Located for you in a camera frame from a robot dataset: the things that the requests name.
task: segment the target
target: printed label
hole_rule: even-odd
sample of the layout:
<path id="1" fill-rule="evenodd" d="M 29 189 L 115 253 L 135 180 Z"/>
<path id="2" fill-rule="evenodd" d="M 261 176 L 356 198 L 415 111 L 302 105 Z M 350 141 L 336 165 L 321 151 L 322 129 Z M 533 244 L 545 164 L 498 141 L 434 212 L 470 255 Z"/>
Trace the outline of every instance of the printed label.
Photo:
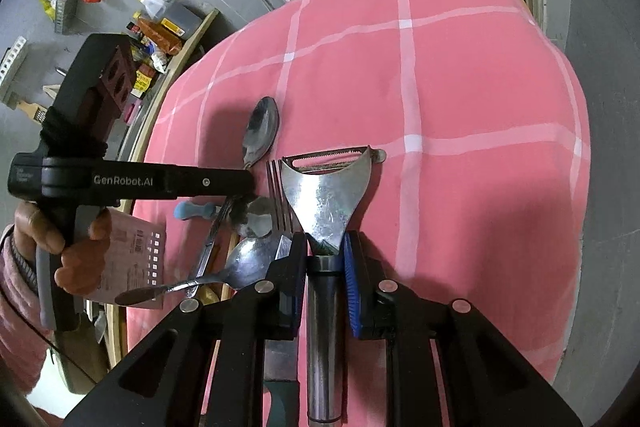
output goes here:
<path id="1" fill-rule="evenodd" d="M 96 185 L 126 185 L 135 187 L 153 187 L 153 178 L 127 178 L 126 176 L 94 176 L 94 184 Z"/>
<path id="2" fill-rule="evenodd" d="M 183 36 L 186 32 L 172 23 L 169 19 L 162 19 L 161 25 L 167 28 L 169 31 L 172 31 L 179 37 Z"/>
<path id="3" fill-rule="evenodd" d="M 146 76 L 146 74 L 142 73 L 141 71 L 136 71 L 136 83 L 133 87 L 134 89 L 139 89 L 140 91 L 145 92 L 147 89 L 149 89 L 151 80 L 152 79 Z"/>

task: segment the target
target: metal screw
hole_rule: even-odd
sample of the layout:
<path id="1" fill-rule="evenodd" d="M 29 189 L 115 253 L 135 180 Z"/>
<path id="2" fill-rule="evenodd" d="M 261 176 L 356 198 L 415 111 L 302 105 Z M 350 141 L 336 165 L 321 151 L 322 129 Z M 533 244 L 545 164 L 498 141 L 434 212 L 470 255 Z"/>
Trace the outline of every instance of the metal screw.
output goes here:
<path id="1" fill-rule="evenodd" d="M 457 301 L 453 301 L 451 307 L 458 313 L 468 313 L 469 311 L 471 311 L 471 304 L 465 301 L 465 299 L 458 299 Z"/>
<path id="2" fill-rule="evenodd" d="M 258 281 L 255 283 L 254 289 L 258 293 L 269 293 L 272 292 L 275 286 L 271 281 Z"/>
<path id="3" fill-rule="evenodd" d="M 391 279 L 385 279 L 380 281 L 378 288 L 380 288 L 380 291 L 383 291 L 384 293 L 393 293 L 398 289 L 398 283 Z"/>
<path id="4" fill-rule="evenodd" d="M 200 302 L 196 299 L 185 299 L 180 303 L 180 311 L 182 313 L 191 313 L 198 309 Z"/>

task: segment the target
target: blue handle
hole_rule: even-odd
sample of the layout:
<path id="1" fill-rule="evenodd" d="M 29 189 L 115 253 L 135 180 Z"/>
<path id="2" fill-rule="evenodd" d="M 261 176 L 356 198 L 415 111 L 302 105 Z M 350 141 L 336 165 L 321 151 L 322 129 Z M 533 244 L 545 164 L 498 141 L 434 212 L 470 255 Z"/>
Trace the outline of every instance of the blue handle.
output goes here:
<path id="1" fill-rule="evenodd" d="M 265 381 L 271 393 L 267 427 L 298 427 L 300 420 L 300 384 L 296 381 Z"/>
<path id="2" fill-rule="evenodd" d="M 202 217 L 211 221 L 217 213 L 218 208 L 213 203 L 196 204 L 191 203 L 191 201 L 181 201 L 174 208 L 175 219 L 181 219 L 182 221 L 193 217 Z"/>

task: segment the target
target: barcode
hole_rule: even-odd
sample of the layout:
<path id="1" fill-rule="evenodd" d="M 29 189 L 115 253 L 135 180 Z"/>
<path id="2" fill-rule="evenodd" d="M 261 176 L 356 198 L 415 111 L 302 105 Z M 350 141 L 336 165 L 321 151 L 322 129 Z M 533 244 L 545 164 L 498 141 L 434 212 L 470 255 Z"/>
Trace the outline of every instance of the barcode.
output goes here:
<path id="1" fill-rule="evenodd" d="M 145 237 L 142 230 L 136 232 L 136 253 L 142 253 L 142 245 L 145 242 Z"/>

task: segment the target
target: fork tines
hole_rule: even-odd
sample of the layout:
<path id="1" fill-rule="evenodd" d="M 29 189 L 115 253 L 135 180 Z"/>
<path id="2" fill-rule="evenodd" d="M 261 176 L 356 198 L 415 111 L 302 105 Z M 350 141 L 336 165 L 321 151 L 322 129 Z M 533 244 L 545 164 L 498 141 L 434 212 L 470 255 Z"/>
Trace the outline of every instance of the fork tines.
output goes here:
<path id="1" fill-rule="evenodd" d="M 282 187 L 280 160 L 267 162 L 267 181 L 269 184 L 269 195 L 271 200 L 273 200 L 274 208 L 273 230 L 291 236 L 293 234 L 293 217 L 289 201 L 287 201 Z"/>

